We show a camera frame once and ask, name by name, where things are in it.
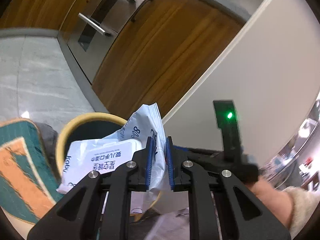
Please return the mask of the person forearm beige sleeve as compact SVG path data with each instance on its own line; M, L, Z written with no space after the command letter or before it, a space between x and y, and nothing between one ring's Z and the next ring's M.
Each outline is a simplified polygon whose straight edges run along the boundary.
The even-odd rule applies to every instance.
M288 193L293 200L293 215L289 232L291 238L294 239L303 230L316 210L319 204L319 193L292 186L284 189L284 192Z

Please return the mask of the person right hand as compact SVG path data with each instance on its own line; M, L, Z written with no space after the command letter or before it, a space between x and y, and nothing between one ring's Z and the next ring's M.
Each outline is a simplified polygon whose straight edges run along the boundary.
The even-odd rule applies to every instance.
M285 191L276 190L263 177L255 183L246 184L248 189L289 229L293 217L293 199Z

